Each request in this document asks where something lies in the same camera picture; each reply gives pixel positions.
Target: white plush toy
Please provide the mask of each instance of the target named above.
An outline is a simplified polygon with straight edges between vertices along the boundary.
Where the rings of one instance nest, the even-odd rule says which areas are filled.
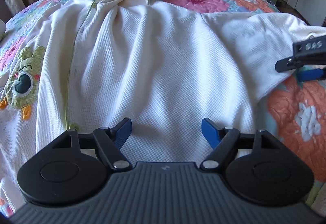
[[[4,36],[5,31],[6,31],[6,24],[2,20],[0,20],[0,41]]]

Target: floral quilt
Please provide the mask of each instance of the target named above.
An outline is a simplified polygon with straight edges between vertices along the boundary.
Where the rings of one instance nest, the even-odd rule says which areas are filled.
[[[48,5],[52,2],[65,3],[66,1],[68,0],[39,0],[7,23],[7,33],[0,42],[0,76],[10,67],[22,41]],[[163,1],[200,13],[278,11],[265,0]],[[257,128],[268,129],[314,171],[316,183],[310,196],[310,203],[322,183],[326,181],[325,87],[318,81],[299,83],[294,74],[260,102],[260,114],[257,119]]]

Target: cartoon character patch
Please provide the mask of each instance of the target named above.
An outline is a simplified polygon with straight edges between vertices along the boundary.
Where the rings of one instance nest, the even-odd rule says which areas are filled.
[[[45,47],[39,46],[31,55],[31,49],[25,47],[19,57],[21,62],[11,74],[6,86],[6,96],[0,102],[0,109],[9,104],[22,109],[22,118],[29,119],[31,103],[37,98]]]

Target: gray ribbed surface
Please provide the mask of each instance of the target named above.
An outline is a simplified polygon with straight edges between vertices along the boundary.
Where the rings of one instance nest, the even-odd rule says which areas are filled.
[[[114,174],[86,202],[59,209],[27,204],[10,220],[15,224],[314,224],[321,218],[303,203],[285,208],[249,204],[227,190],[218,175],[201,173],[193,163],[139,162],[132,171]]]

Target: orange foot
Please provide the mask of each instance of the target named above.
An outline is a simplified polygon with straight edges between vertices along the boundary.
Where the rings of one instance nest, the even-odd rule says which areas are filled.
[[[31,116],[31,112],[32,112],[32,108],[30,105],[23,107],[22,108],[22,118],[24,120],[29,119],[29,117]]]
[[[0,102],[0,109],[1,110],[5,109],[7,105],[8,105],[7,98],[4,97],[3,100]]]

